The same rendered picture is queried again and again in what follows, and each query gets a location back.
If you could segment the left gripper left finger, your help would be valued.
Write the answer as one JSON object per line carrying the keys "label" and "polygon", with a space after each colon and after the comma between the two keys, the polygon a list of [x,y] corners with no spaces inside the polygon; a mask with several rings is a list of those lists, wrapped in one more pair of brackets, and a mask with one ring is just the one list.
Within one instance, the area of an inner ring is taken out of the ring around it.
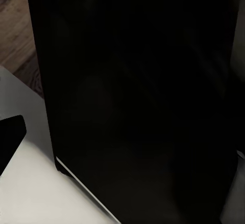
{"label": "left gripper left finger", "polygon": [[27,133],[22,115],[0,121],[0,176]]}

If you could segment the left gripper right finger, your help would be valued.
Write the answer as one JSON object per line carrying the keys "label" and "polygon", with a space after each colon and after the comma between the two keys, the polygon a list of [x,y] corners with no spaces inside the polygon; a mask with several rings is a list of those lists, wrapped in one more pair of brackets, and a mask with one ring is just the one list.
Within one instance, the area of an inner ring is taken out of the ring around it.
{"label": "left gripper right finger", "polygon": [[245,117],[233,115],[229,133],[245,156]]}

